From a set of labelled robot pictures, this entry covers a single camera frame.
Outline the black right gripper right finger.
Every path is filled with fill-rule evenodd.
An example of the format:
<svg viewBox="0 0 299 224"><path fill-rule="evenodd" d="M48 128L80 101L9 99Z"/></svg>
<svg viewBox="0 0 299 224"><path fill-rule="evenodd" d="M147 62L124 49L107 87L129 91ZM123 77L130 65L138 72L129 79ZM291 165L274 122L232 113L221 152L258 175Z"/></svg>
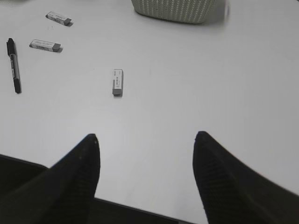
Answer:
<svg viewBox="0 0 299 224"><path fill-rule="evenodd" d="M210 224L297 224L299 196L245 165L209 133L196 135L193 173Z"/></svg>

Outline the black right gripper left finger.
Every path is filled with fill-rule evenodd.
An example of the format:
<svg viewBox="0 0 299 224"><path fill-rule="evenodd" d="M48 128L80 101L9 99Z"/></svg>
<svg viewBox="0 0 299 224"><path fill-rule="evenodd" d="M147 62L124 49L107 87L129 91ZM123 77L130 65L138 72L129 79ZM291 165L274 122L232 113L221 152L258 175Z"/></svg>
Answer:
<svg viewBox="0 0 299 224"><path fill-rule="evenodd" d="M100 176L95 134L44 172L0 198L2 224L86 224Z"/></svg>

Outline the black robot base panel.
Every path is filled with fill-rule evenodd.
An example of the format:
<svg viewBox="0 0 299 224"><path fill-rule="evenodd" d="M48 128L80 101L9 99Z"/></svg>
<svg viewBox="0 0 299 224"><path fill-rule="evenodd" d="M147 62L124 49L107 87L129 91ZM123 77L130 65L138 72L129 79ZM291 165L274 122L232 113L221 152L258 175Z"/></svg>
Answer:
<svg viewBox="0 0 299 224"><path fill-rule="evenodd" d="M35 178L47 167L9 156L0 156L0 197ZM88 224L185 224L176 218L94 198Z"/></svg>

